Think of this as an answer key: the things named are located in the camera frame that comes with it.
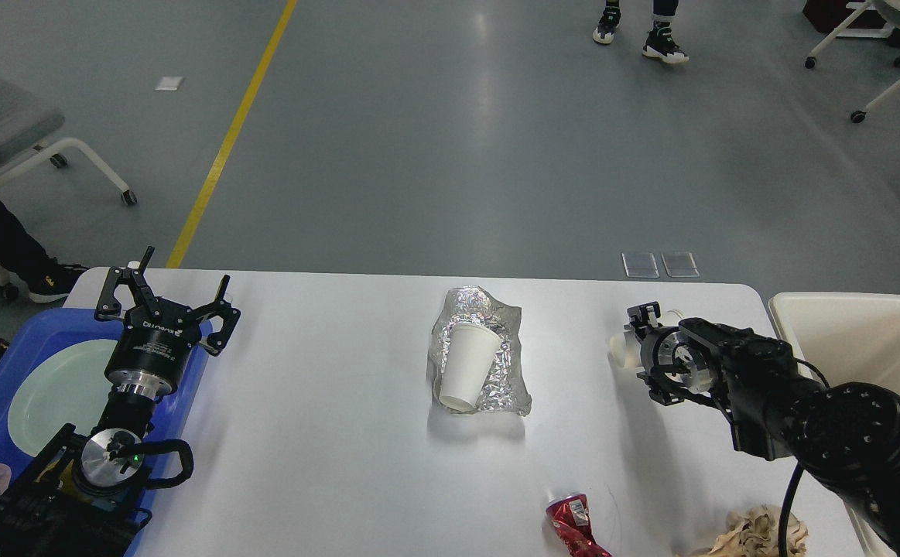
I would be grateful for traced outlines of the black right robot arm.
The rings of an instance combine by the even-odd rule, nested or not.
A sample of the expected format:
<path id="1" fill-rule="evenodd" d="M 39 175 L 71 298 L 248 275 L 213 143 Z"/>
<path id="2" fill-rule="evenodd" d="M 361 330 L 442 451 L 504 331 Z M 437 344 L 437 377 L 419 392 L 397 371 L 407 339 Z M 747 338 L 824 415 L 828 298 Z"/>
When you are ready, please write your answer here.
<path id="1" fill-rule="evenodd" d="M 772 461 L 792 456 L 900 556 L 900 395 L 871 383 L 828 385 L 801 374 L 792 345 L 690 317 L 669 322 L 655 301 L 627 310 L 650 399 L 719 410 L 733 447 Z"/>

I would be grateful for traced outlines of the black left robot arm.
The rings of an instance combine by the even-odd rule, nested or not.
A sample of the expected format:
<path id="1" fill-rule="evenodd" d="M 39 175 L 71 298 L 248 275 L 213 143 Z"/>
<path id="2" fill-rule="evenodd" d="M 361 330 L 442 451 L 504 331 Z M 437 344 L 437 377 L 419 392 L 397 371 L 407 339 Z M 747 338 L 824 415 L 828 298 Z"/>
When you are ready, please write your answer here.
<path id="1" fill-rule="evenodd" d="M 173 489 L 194 471 L 190 445 L 152 439 L 152 417 L 177 392 L 192 351 L 216 357 L 241 311 L 226 293 L 192 308 L 157 296 L 145 278 L 153 255 L 107 272 L 94 318 L 123 331 L 106 363 L 111 389 L 96 426 L 64 424 L 0 497 L 0 556 L 123 556 L 152 519 L 148 490 Z"/>

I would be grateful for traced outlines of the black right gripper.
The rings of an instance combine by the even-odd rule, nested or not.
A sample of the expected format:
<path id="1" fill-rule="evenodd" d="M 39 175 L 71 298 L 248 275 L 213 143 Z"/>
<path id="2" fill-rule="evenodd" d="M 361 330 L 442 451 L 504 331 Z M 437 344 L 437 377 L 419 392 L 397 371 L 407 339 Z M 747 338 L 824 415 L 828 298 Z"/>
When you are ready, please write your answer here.
<path id="1" fill-rule="evenodd" d="M 687 401 L 690 391 L 711 391 L 717 384 L 710 357 L 679 327 L 659 324 L 661 306 L 651 301 L 627 309 L 628 333 L 640 345 L 644 371 L 638 377 L 648 396 L 663 406 Z"/>

